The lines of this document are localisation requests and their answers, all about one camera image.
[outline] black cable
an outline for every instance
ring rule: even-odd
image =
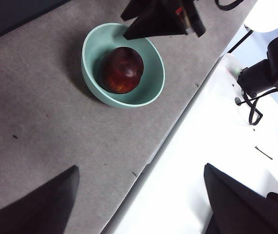
[[[237,105],[240,106],[240,105],[242,105],[243,103],[245,103],[245,102],[247,102],[247,101],[257,100],[257,99],[259,99],[259,98],[261,98],[261,97],[264,97],[264,96],[266,96],[266,95],[269,95],[269,94],[272,94],[272,93],[276,93],[276,92],[278,92],[278,88],[276,88],[276,89],[271,89],[271,90],[265,92],[264,94],[260,95],[259,97],[255,97],[255,98],[252,98],[252,99],[248,99],[248,100],[239,102],[239,103],[237,103]]]
[[[253,105],[252,103],[251,103],[251,101],[249,101],[249,99],[248,99],[248,96],[247,96],[247,93],[244,91],[243,92],[243,95],[242,95],[243,97],[244,97],[244,99],[245,99],[245,102],[248,104],[248,106],[250,106],[250,113],[249,113],[249,119],[248,119],[248,121],[249,121],[249,124],[250,125],[254,125],[254,126],[256,126],[259,122],[260,122],[260,120],[262,119],[262,117],[263,117],[263,114],[256,108],[256,104],[255,105]],[[255,121],[255,122],[253,122],[252,120],[253,120],[253,117],[254,117],[254,113],[257,113],[258,115],[259,115],[259,117],[257,118],[257,120]]]
[[[236,0],[228,5],[220,5],[219,0],[215,0],[218,8],[223,11],[230,11],[230,10],[234,9],[235,7],[237,7],[239,4],[241,4],[243,1],[244,0]]]
[[[250,110],[250,113],[249,113],[249,124],[250,125],[257,125],[263,117],[263,114],[256,108],[259,99],[266,96],[266,95],[276,93],[276,92],[278,92],[278,88],[271,89],[271,90],[265,92],[264,94],[260,95],[259,97],[255,97],[255,98],[252,98],[252,99],[248,99],[248,96],[247,96],[246,92],[245,91],[243,92],[243,97],[244,97],[245,101],[239,102],[239,103],[237,103],[237,105],[240,106],[243,103],[247,103],[248,106],[251,107],[251,110]],[[255,112],[259,115],[259,117],[257,118],[257,120],[255,122],[252,122]]]
[[[237,42],[229,51],[228,53],[231,54],[237,47],[239,47],[240,44],[242,44],[254,31],[252,31],[251,29],[249,30],[249,32],[243,36],[242,39],[240,39],[239,42]]]

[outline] felt surface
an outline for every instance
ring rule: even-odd
[[[165,87],[135,109],[98,101],[80,70],[86,34],[122,22],[127,0],[72,0],[0,37],[0,209],[75,164],[80,184],[66,233],[100,233],[255,2],[223,12],[195,1],[202,37],[152,38]]]

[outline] mint green bowl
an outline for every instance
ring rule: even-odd
[[[126,40],[127,26],[105,23],[91,30],[82,47],[81,70],[90,91],[102,102],[119,108],[134,108],[150,104],[160,95],[165,83],[163,61],[155,46],[146,38]],[[106,53],[126,46],[142,57],[144,71],[139,85],[127,94],[112,94],[97,84],[100,64]]]

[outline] white surface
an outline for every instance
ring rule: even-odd
[[[278,0],[258,0],[244,24],[260,33],[278,28]]]
[[[234,103],[241,93],[236,84],[240,69],[232,55],[222,58],[106,234],[203,233],[211,216],[203,177],[208,162],[263,196],[278,193],[278,105],[262,98],[262,121],[248,125],[248,108]]]

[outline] red apple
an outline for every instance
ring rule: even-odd
[[[104,57],[99,84],[108,92],[126,94],[138,86],[143,69],[138,52],[129,47],[118,47]]]

